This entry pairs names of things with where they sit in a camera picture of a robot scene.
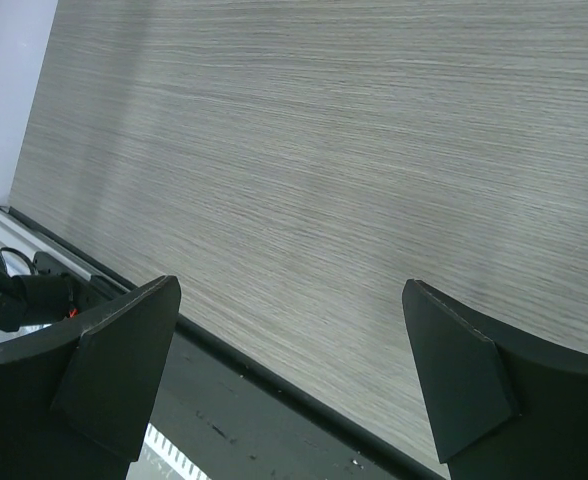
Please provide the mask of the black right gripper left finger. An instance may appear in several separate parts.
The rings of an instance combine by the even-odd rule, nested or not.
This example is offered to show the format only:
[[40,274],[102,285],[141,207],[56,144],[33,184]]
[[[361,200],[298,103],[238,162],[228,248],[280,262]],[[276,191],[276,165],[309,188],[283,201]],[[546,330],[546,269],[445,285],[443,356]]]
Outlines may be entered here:
[[123,479],[139,458],[181,299],[161,276],[0,343],[0,479]]

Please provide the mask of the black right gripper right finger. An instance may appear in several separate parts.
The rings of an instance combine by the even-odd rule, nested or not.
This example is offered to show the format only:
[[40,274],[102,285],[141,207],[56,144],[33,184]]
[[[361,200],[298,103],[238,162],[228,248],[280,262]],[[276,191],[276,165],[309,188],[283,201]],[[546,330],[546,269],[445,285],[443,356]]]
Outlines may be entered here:
[[588,354],[411,279],[403,312],[437,457],[453,479],[588,479]]

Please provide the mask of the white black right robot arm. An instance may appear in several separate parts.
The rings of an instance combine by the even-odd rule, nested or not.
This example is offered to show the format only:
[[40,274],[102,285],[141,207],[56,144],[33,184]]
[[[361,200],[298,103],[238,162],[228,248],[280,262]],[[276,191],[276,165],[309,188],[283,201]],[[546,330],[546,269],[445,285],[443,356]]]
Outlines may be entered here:
[[[0,257],[0,479],[123,479],[161,427],[213,479],[432,472],[178,322],[162,276],[130,292]],[[429,284],[402,292],[437,457],[453,479],[588,479],[588,354]]]

